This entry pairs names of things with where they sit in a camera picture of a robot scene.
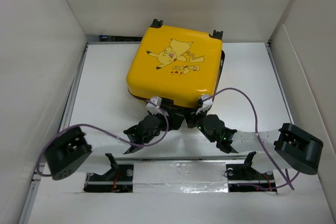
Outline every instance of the white enclosure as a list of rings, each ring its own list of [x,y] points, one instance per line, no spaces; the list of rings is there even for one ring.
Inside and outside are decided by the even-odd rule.
[[[294,123],[324,142],[319,176],[335,216],[335,16],[336,0],[0,0],[0,223],[19,222],[37,156],[59,128],[86,35],[142,36],[153,18],[223,30],[224,42],[272,37]]]

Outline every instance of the yellow box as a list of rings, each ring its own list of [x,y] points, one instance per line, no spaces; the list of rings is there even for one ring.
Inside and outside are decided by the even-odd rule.
[[[142,100],[159,96],[173,100],[174,106],[196,107],[197,98],[216,92],[224,61],[222,34],[154,20],[128,72],[129,92]]]

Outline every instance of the black bracket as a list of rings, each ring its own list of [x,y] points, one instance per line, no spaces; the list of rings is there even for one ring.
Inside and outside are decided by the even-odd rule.
[[[214,39],[222,40],[223,39],[223,31],[214,30],[212,35],[209,34],[209,37],[214,38]]]
[[[163,20],[158,21],[156,18],[153,20],[152,24],[150,27],[153,28],[160,28],[163,26]]]
[[[284,123],[279,131],[275,151],[298,172],[317,174],[323,142],[291,123]]]
[[[84,191],[87,193],[131,193],[133,192],[133,170],[131,164],[118,165],[111,153],[105,156],[111,163],[111,169],[105,174],[87,174]]]
[[[68,130],[47,148],[45,157],[54,180],[73,174],[92,153],[80,127]]]
[[[254,184],[264,188],[276,186],[273,174],[261,174],[251,168],[255,154],[256,152],[249,153],[243,164],[226,164],[224,176],[228,179],[229,192],[260,191],[256,187],[246,184]]]

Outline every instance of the red wire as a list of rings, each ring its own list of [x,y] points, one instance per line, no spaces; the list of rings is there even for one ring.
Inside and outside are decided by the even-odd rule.
[[[116,189],[116,187],[117,187],[117,185],[116,185],[116,183],[117,183],[117,181],[118,181],[118,179],[119,179],[119,176],[120,176],[120,171],[118,171],[118,173],[117,173],[117,177],[114,179],[114,181],[113,181],[113,187],[112,187],[112,191],[114,191],[115,189]]]
[[[267,182],[268,182],[268,185],[269,185],[269,188],[270,188],[270,191],[272,191],[272,185],[271,185],[271,182],[269,181],[269,178],[266,174],[264,174],[264,177],[267,179]]]

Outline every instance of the purple cable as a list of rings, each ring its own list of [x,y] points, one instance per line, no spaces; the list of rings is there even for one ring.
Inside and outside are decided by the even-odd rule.
[[[149,101],[149,100],[147,100],[146,102],[147,102],[147,103],[150,103],[151,105],[156,106],[154,103],[152,103],[152,102]],[[43,149],[42,149],[40,155],[39,155],[38,158],[37,158],[37,163],[36,163],[36,173],[37,173],[38,175],[40,175],[41,177],[51,177],[51,176],[52,176],[51,174],[43,174],[43,173],[40,171],[40,163],[41,163],[42,157],[44,156],[44,154],[45,154],[47,148],[54,142],[54,140],[55,140],[56,138],[58,138],[59,136],[61,136],[61,135],[64,134],[64,133],[66,133],[68,130],[71,130],[71,129],[76,128],[76,127],[88,127],[88,128],[92,128],[92,129],[94,129],[94,130],[97,130],[97,131],[100,131],[100,132],[102,132],[102,133],[105,133],[105,134],[108,135],[108,136],[114,137],[114,138],[116,138],[117,140],[120,140],[120,141],[122,141],[122,142],[124,142],[124,143],[130,144],[130,145],[133,145],[133,146],[136,146],[136,147],[150,147],[150,146],[153,146],[153,145],[155,145],[155,144],[158,144],[159,142],[161,142],[161,141],[166,137],[166,135],[167,135],[167,133],[168,133],[168,131],[169,131],[169,123],[168,123],[168,118],[167,118],[167,116],[164,114],[163,110],[160,109],[158,106],[156,106],[156,107],[158,108],[158,110],[160,111],[160,113],[163,115],[163,117],[164,117],[164,119],[165,119],[165,121],[166,121],[166,125],[167,125],[167,126],[166,126],[166,130],[165,130],[165,132],[163,133],[162,137],[161,137],[159,140],[155,141],[154,143],[151,143],[151,144],[136,144],[136,143],[132,143],[132,142],[130,142],[130,141],[128,141],[128,140],[125,140],[125,139],[123,139],[123,138],[121,138],[121,137],[118,137],[117,135],[114,135],[114,134],[111,133],[111,132],[108,132],[108,131],[106,131],[106,130],[103,130],[102,128],[93,126],[93,125],[91,125],[91,124],[86,124],[86,123],[75,124],[75,125],[69,126],[69,127],[65,128],[64,130],[58,132],[58,133],[57,133],[51,140],[49,140],[49,142],[43,147]]]
[[[299,176],[300,172],[297,172],[292,179],[289,178],[288,170],[287,169],[286,169],[286,174],[287,174],[287,177],[290,180],[290,182],[293,182]],[[255,188],[258,188],[259,190],[270,191],[270,190],[275,190],[275,189],[279,189],[279,188],[285,187],[285,186],[287,186],[289,184],[288,183],[284,183],[281,186],[275,186],[275,187],[270,187],[270,188],[265,188],[265,187],[262,187],[262,186],[258,186],[258,185],[255,185],[255,184],[249,184],[249,183],[239,183],[239,185],[241,185],[241,186],[253,186]]]
[[[261,147],[263,148],[264,152],[266,153],[267,157],[271,160],[271,162],[273,163],[273,165],[276,167],[276,169],[279,171],[279,173],[282,175],[282,177],[285,179],[286,183],[290,186],[290,188],[292,190],[294,190],[294,187],[290,181],[289,178],[286,177],[286,175],[283,173],[283,171],[281,170],[281,168],[279,167],[279,165],[275,162],[275,160],[272,158],[271,154],[268,152],[268,150],[266,149],[266,146],[264,145],[264,143],[262,142],[260,136],[259,136],[259,132],[258,132],[258,116],[257,116],[257,112],[256,112],[256,109],[251,101],[251,99],[247,96],[247,94],[245,94],[244,92],[242,92],[241,90],[239,89],[236,89],[236,88],[224,88],[224,89],[221,89],[219,90],[218,92],[216,92],[215,94],[213,94],[212,96],[204,99],[203,101],[207,101],[209,99],[212,99],[213,97],[217,96],[218,94],[224,92],[224,91],[227,91],[227,90],[234,90],[234,91],[237,91],[239,93],[241,93],[243,96],[245,96],[245,98],[248,100],[248,102],[250,103],[251,107],[252,107],[252,110],[253,110],[253,113],[254,113],[254,117],[255,117],[255,132],[256,132],[256,135],[257,135],[257,138],[258,138],[258,141],[261,145]]]

